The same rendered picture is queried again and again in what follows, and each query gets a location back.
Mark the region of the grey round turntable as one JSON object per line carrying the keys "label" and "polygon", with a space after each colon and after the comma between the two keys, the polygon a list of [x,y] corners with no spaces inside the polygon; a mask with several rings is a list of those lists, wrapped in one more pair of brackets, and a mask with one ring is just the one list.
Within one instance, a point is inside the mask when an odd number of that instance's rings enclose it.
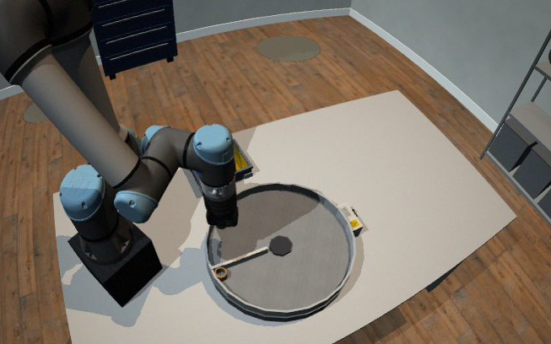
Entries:
{"label": "grey round turntable", "polygon": [[[355,237],[363,228],[354,209],[283,182],[245,188],[236,198],[237,226],[208,225],[204,241],[218,292],[265,321],[301,320],[324,310],[354,265]],[[216,277],[218,267],[226,269],[225,281]]]}

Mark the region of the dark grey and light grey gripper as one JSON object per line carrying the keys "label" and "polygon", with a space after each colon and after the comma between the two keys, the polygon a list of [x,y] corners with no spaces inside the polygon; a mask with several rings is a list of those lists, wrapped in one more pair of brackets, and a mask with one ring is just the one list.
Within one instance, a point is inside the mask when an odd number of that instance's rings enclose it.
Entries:
{"label": "dark grey and light grey gripper", "polygon": [[202,182],[201,186],[204,204],[207,209],[207,223],[209,225],[226,226],[227,228],[235,227],[239,216],[238,207],[236,206],[235,177],[228,185],[223,187],[213,188],[204,185]]}

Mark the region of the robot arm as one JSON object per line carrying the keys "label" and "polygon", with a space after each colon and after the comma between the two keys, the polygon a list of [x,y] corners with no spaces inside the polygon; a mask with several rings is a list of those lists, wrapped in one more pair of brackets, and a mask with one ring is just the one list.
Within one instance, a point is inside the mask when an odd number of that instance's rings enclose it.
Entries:
{"label": "robot arm", "polygon": [[198,171],[209,187],[226,186],[235,147],[218,124],[197,132],[151,126],[142,141],[118,124],[89,38],[96,3],[0,0],[0,73],[87,160],[63,179],[60,201],[87,258],[110,266],[132,248],[125,219],[146,223],[178,168]]}

